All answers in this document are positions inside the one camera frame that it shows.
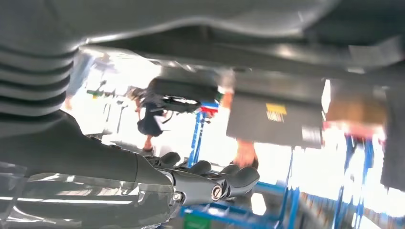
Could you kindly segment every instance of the dark shorts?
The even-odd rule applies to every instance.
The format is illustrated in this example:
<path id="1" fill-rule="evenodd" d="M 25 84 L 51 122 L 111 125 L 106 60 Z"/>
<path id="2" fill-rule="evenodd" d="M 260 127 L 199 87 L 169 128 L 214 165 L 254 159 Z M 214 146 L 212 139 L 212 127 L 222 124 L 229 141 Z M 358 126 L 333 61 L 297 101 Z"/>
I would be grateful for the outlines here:
<path id="1" fill-rule="evenodd" d="M 158 137 L 163 131 L 160 129 L 154 116 L 162 116 L 163 111 L 153 111 L 157 109 L 155 104 L 146 104 L 145 108 L 145 117 L 138 121 L 138 130 L 143 135 Z"/>

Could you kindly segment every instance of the barcode label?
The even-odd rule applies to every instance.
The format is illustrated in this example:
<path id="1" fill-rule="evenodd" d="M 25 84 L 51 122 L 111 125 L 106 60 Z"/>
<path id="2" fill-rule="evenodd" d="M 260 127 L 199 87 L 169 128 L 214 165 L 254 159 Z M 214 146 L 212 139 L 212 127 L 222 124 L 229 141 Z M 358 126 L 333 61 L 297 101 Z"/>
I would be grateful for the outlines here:
<path id="1" fill-rule="evenodd" d="M 321 143 L 320 129 L 316 127 L 302 127 L 302 140 L 306 142 Z"/>

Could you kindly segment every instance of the blue rack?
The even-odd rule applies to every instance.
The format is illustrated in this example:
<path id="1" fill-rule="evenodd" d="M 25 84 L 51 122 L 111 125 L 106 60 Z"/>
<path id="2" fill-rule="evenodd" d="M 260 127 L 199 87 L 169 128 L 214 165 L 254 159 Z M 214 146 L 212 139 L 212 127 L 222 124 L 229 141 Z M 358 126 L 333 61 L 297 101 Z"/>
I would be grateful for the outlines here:
<path id="1" fill-rule="evenodd" d="M 361 193 L 360 193 L 360 198 L 359 202 L 355 205 L 355 219 L 354 219 L 354 228 L 359 229 L 360 228 L 360 223 L 363 217 L 363 212 L 364 212 L 364 191 L 365 191 L 365 181 L 367 178 L 367 173 L 369 168 L 372 167 L 373 164 L 373 156 L 374 156 L 374 149 L 373 149 L 373 142 L 372 140 L 363 140 L 364 143 L 364 165 L 363 165 L 363 173 L 362 173 L 362 187 L 361 187 Z M 353 137 L 352 136 L 346 136 L 346 159 L 344 163 L 344 173 L 346 175 L 346 171 L 349 167 L 350 160 L 354 154 L 354 151 L 356 149 L 356 145 L 353 142 Z M 344 193 L 344 184 L 341 185 L 341 188 L 339 190 L 339 196 L 336 201 L 336 209 L 335 209 L 335 214 L 332 222 L 332 229 L 339 229 L 341 225 L 341 221 L 343 220 L 344 216 L 346 215 L 346 212 L 348 209 L 354 207 L 353 206 L 353 197 L 350 201 L 349 204 L 344 204 L 343 203 L 343 193 Z"/>
<path id="2" fill-rule="evenodd" d="M 217 104 L 209 104 L 210 107 L 218 107 Z M 188 167 L 193 166 L 198 162 L 201 140 L 203 135 L 203 128 L 207 114 L 205 112 L 198 112 L 196 115 L 196 122 L 194 127 L 193 139 L 192 139 L 192 151 L 190 152 Z M 230 206 L 226 202 L 218 202 L 208 205 L 198 205 L 189 208 L 183 208 L 181 215 L 185 213 L 198 215 L 201 217 L 221 221 L 228 224 L 233 224 L 240 227 L 247 227 L 253 229 L 281 229 L 283 228 L 283 220 L 286 213 L 288 197 L 291 197 L 291 210 L 289 216 L 289 222 L 287 229 L 293 229 L 296 220 L 296 214 L 299 205 L 299 188 L 291 188 L 290 176 L 293 162 L 293 150 L 291 151 L 291 160 L 289 165 L 289 171 L 286 178 L 285 187 L 271 185 L 259 182 L 257 188 L 263 189 L 272 193 L 283 194 L 283 201 L 281 204 L 280 213 L 278 215 L 264 215 L 259 216 L 252 213 L 250 210 L 241 209 Z"/>

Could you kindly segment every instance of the yellow sticker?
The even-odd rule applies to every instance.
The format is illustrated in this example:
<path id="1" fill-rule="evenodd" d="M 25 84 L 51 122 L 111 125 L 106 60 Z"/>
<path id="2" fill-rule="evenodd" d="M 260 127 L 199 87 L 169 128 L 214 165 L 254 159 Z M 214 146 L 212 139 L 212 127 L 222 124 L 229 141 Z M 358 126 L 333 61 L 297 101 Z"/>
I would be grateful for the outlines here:
<path id="1" fill-rule="evenodd" d="M 286 107 L 284 105 L 266 104 L 266 107 L 267 107 L 267 111 L 269 111 L 269 112 L 278 113 L 280 115 L 286 115 L 287 114 L 287 110 L 286 110 Z"/>

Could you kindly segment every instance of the metal bolt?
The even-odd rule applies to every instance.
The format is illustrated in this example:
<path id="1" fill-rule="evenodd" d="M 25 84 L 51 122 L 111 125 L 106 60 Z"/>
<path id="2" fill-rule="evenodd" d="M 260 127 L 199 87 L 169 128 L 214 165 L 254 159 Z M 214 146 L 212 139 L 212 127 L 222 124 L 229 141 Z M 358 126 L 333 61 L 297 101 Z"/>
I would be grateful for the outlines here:
<path id="1" fill-rule="evenodd" d="M 181 200 L 181 198 L 182 198 L 181 193 L 174 193 L 174 195 L 173 195 L 174 200 Z"/>
<path id="2" fill-rule="evenodd" d="M 213 190 L 211 191 L 211 199 L 213 201 L 218 201 L 222 196 L 222 188 L 219 185 L 216 185 L 213 187 Z"/>

